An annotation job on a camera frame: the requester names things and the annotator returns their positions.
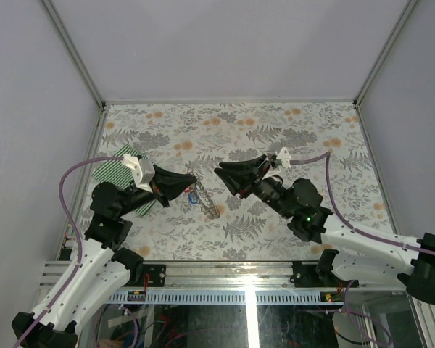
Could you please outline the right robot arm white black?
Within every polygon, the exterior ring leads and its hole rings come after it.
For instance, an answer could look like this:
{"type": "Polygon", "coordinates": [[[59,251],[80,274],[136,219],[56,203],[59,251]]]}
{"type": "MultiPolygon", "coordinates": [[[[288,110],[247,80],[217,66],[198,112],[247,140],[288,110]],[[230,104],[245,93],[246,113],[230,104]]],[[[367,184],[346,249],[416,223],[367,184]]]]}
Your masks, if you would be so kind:
{"type": "Polygon", "coordinates": [[[416,238],[353,225],[336,205],[323,207],[323,197],[310,180],[299,178],[284,187],[280,172],[302,163],[282,149],[270,157],[220,162],[215,174],[232,195],[240,199],[254,195],[289,220],[287,227],[298,239],[358,253],[347,257],[336,250],[325,252],[315,273],[324,286],[337,281],[389,283],[435,305],[435,235],[416,238]]]}

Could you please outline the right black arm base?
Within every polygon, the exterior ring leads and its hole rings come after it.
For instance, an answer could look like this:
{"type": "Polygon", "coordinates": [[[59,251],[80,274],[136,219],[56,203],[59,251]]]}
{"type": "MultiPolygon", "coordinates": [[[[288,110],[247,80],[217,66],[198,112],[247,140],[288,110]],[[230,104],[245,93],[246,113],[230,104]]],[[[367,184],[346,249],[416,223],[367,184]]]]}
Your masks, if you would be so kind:
{"type": "Polygon", "coordinates": [[[337,287],[341,281],[333,274],[333,262],[338,253],[326,249],[318,261],[293,261],[290,282],[296,288],[337,287]]]}

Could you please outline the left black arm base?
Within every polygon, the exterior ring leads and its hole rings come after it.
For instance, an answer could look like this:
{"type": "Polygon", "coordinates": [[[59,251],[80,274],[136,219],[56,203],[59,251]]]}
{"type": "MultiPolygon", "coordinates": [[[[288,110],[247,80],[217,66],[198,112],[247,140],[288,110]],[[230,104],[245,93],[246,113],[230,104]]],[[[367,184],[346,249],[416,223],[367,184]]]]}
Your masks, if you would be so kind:
{"type": "Polygon", "coordinates": [[[144,264],[141,255],[128,250],[125,256],[125,265],[130,271],[130,278],[126,286],[163,287],[165,285],[166,265],[144,264]]]}

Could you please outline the metal key ring disc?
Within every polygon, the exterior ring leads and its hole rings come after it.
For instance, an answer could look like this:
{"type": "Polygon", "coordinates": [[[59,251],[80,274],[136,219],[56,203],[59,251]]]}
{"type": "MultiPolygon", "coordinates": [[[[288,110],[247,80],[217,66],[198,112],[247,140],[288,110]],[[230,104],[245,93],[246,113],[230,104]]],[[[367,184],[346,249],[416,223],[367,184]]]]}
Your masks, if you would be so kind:
{"type": "Polygon", "coordinates": [[[196,178],[196,182],[193,183],[188,190],[188,192],[194,192],[199,199],[198,203],[195,205],[199,206],[201,212],[206,218],[210,220],[218,219],[220,217],[220,211],[203,185],[202,177],[193,170],[193,167],[190,164],[186,165],[186,169],[188,174],[193,175],[196,178]]]}

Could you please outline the blue key tag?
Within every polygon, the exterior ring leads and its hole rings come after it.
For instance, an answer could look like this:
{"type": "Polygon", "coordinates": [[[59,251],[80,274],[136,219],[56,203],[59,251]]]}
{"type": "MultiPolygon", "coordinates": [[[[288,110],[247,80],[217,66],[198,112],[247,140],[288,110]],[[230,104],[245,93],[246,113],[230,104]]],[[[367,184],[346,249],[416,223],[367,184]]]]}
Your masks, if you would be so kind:
{"type": "Polygon", "coordinates": [[[190,204],[197,204],[199,199],[197,198],[197,196],[194,192],[189,192],[188,193],[188,201],[190,204]]]}

